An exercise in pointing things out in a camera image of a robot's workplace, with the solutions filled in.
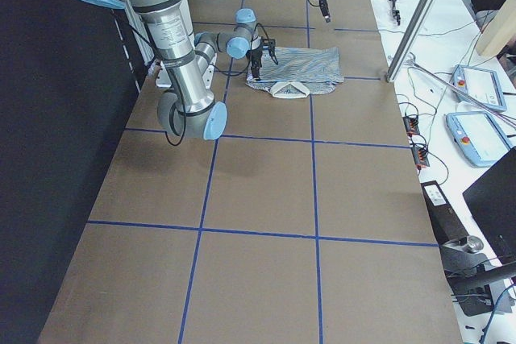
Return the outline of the navy white striped polo shirt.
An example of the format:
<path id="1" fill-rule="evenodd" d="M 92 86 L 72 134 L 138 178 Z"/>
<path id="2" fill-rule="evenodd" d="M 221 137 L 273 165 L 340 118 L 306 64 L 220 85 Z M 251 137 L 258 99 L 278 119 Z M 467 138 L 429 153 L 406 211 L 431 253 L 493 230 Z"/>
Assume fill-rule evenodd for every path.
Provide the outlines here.
<path id="1" fill-rule="evenodd" d="M 339 66 L 339 49 L 276 48 L 278 64 L 262 56 L 260 78 L 249 72 L 247 86 L 280 99 L 328 94 L 345 81 Z"/>

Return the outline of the far orange black connector box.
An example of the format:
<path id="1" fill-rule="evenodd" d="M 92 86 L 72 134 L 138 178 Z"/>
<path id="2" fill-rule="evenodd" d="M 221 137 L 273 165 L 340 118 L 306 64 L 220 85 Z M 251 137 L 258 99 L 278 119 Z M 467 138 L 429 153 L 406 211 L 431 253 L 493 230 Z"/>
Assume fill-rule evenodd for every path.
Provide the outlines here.
<path id="1" fill-rule="evenodd" d="M 408 136 L 420 134 L 418 115 L 405 115 L 402 117 L 402 120 Z"/>

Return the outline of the orange black connector box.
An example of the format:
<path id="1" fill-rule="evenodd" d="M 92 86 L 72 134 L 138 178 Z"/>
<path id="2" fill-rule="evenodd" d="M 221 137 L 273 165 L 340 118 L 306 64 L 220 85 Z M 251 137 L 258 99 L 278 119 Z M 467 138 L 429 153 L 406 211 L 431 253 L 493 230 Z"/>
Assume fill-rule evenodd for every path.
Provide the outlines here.
<path id="1" fill-rule="evenodd" d="M 402 117 L 402 120 L 408 136 L 420 134 L 418 115 L 405 115 Z"/>
<path id="2" fill-rule="evenodd" d="M 414 164 L 418 170 L 430 166 L 428 161 L 428 150 L 425 146 L 414 144 L 411 148 L 411 151 L 414 158 Z"/>

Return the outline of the near orange black connector box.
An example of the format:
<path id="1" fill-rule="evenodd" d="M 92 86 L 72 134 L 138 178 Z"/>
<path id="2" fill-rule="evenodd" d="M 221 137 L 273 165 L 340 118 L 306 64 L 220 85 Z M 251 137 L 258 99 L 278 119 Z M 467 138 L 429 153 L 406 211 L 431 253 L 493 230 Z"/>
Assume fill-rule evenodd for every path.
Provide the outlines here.
<path id="1" fill-rule="evenodd" d="M 411 151 L 414 158 L 414 164 L 418 170 L 430 166 L 428 161 L 428 150 L 425 146 L 414 144 L 411 148 Z"/>

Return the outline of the far blue teach pendant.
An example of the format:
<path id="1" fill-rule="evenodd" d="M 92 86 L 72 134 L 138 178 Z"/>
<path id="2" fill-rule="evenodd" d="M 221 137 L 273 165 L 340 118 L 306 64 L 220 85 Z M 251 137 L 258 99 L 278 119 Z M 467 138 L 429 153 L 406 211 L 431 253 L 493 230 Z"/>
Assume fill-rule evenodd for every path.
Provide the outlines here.
<path id="1" fill-rule="evenodd" d="M 498 112 L 507 111 L 501 83 L 493 70 L 458 64 L 452 74 L 452 84 Z"/>

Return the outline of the blue teach pendant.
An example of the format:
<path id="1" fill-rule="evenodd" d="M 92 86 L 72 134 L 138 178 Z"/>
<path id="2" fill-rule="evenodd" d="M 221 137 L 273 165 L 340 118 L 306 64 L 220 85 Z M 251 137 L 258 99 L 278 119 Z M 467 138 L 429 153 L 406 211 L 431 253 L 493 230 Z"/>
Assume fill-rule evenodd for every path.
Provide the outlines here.
<path id="1" fill-rule="evenodd" d="M 445 121 L 459 149 L 475 167 L 491 167 L 512 148 L 510 140 L 487 112 L 449 113 Z"/>
<path id="2" fill-rule="evenodd" d="M 452 74 L 452 84 L 498 112 L 507 111 L 501 83 L 493 70 L 458 64 Z"/>

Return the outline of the wooden board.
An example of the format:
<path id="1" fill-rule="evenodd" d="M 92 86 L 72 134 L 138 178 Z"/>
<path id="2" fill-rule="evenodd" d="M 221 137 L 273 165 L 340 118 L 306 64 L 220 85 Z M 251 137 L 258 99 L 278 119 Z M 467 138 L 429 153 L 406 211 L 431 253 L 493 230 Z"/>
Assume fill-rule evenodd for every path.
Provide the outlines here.
<path id="1" fill-rule="evenodd" d="M 477 0 L 477 10 L 497 10 L 476 44 L 481 56 L 495 56 L 515 36 L 515 0 Z"/>

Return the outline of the near blue teach pendant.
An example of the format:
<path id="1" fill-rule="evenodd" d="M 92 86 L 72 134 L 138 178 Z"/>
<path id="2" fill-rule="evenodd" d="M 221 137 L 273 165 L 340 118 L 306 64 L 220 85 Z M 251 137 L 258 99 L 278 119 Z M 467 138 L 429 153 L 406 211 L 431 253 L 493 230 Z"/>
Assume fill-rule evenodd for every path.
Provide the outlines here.
<path id="1" fill-rule="evenodd" d="M 445 121 L 459 149 L 475 167 L 491 167 L 512 148 L 510 140 L 487 112 L 449 113 Z"/>

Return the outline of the black box with white label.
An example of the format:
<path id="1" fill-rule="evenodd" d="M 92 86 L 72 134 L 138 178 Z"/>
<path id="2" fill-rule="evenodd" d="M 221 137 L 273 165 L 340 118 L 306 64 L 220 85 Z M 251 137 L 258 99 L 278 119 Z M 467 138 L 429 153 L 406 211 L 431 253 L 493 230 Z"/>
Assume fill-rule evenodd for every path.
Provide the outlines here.
<path id="1" fill-rule="evenodd" d="M 469 232 L 465 229 L 439 184 L 432 180 L 421 183 L 421 186 L 437 243 L 443 245 L 453 239 L 468 236 Z"/>

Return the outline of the black computer monitor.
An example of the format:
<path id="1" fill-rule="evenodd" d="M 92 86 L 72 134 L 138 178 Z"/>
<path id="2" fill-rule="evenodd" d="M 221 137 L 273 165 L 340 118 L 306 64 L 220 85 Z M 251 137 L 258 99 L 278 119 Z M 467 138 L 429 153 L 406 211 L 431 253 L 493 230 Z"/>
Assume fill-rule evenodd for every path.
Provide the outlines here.
<path id="1" fill-rule="evenodd" d="M 512 148 L 463 192 L 473 219 L 503 263 L 515 259 L 515 187 Z"/>

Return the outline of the aluminium extrusion frame post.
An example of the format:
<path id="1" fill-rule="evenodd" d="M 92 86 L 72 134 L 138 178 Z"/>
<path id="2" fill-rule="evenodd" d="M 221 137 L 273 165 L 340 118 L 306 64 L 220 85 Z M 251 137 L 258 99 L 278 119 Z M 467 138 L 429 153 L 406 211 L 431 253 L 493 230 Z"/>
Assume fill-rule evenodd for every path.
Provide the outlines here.
<path id="1" fill-rule="evenodd" d="M 410 49 L 414 45 L 415 40 L 418 38 L 422 25 L 424 24 L 435 1 L 436 0 L 419 0 L 406 32 L 404 33 L 389 69 L 385 74 L 385 79 L 388 82 L 394 82 L 396 80 L 397 75 L 404 64 Z"/>

